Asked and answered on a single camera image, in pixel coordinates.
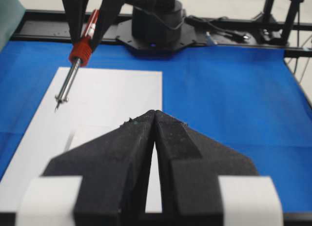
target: white paper sheet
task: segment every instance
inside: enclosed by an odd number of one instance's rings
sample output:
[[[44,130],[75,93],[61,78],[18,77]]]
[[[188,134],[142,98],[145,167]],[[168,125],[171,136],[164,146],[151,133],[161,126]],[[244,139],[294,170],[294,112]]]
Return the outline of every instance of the white paper sheet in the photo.
[[[43,172],[52,157],[75,142],[78,127],[108,131],[129,117],[162,109],[161,72],[81,68],[69,102],[55,113],[54,95],[67,72],[68,68],[58,69],[12,158],[0,183],[0,211],[18,209],[30,181]]]

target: white label strip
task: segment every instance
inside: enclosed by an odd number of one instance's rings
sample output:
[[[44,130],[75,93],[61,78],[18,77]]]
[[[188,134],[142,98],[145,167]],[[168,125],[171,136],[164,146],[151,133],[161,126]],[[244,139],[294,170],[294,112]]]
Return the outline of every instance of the white label strip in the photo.
[[[68,68],[58,69],[4,174],[0,211],[15,212],[30,181],[50,159],[81,142],[75,140],[79,127],[100,127],[105,132],[129,117],[162,109],[161,72],[81,68],[69,102],[55,113],[54,96],[67,72]]]
[[[75,226],[73,210],[81,176],[39,177],[30,182],[16,226]]]
[[[283,226],[281,202],[270,177],[219,176],[224,226]]]

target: black metal frame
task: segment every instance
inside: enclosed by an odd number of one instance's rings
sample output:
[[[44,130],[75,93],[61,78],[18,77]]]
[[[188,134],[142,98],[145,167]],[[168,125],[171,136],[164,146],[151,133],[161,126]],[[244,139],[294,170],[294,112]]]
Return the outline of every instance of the black metal frame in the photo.
[[[284,213],[284,226],[310,226],[312,213]],[[2,226],[14,226],[16,214],[13,212],[0,212],[0,224]],[[162,226],[174,223],[173,220],[161,213],[145,213],[140,216],[137,226]],[[207,222],[211,226],[222,226],[219,223]]]
[[[85,17],[85,21],[89,18],[90,13]],[[119,15],[115,23],[104,35],[101,44],[122,44],[117,37],[117,26],[119,23],[128,21],[132,18],[131,15]],[[237,19],[213,19],[206,18],[206,20],[212,21],[214,25],[231,30],[243,30],[252,35],[257,36],[259,29],[267,30],[280,30],[285,25],[283,22],[256,22],[254,20],[237,20]],[[293,30],[312,31],[312,23],[301,23],[300,26],[294,24]],[[196,27],[196,30],[202,33],[200,27]],[[205,45],[205,38],[202,36],[198,38],[191,46],[203,46]],[[11,37],[12,41],[52,41],[70,43],[70,36],[68,32],[68,24],[66,21],[66,15],[62,11],[40,11],[40,10],[27,10],[17,27],[16,31]],[[256,48],[283,48],[285,49],[285,58],[299,58],[299,57],[312,57],[312,48],[297,48],[287,47],[285,45],[270,45],[261,43],[257,40],[257,43],[237,43],[233,41],[219,42],[220,45],[240,45],[245,47]]]

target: white tape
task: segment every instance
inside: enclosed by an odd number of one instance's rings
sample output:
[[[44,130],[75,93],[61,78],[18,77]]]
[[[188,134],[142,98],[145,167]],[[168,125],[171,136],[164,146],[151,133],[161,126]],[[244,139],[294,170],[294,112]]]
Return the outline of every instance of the white tape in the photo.
[[[282,226],[283,211],[270,177],[219,176],[224,226]]]
[[[73,210],[81,176],[33,179],[16,216],[16,226],[75,226]]]

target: metal shaft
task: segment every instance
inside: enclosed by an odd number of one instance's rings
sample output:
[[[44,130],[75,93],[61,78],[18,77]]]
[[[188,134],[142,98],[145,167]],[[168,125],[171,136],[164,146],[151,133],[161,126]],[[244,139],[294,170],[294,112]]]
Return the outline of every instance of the metal shaft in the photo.
[[[74,79],[75,79],[75,76],[78,72],[78,69],[80,67],[80,64],[81,64],[81,59],[80,58],[77,58],[73,64],[72,64],[72,67],[69,69],[69,72],[66,76],[66,79],[63,83],[63,86],[62,88],[60,89],[60,92],[58,95],[55,96],[55,99],[57,100],[57,107],[55,108],[56,110],[58,109],[59,105],[64,103],[64,102],[67,102],[68,101],[68,93],[70,91],[70,88],[74,82]]]

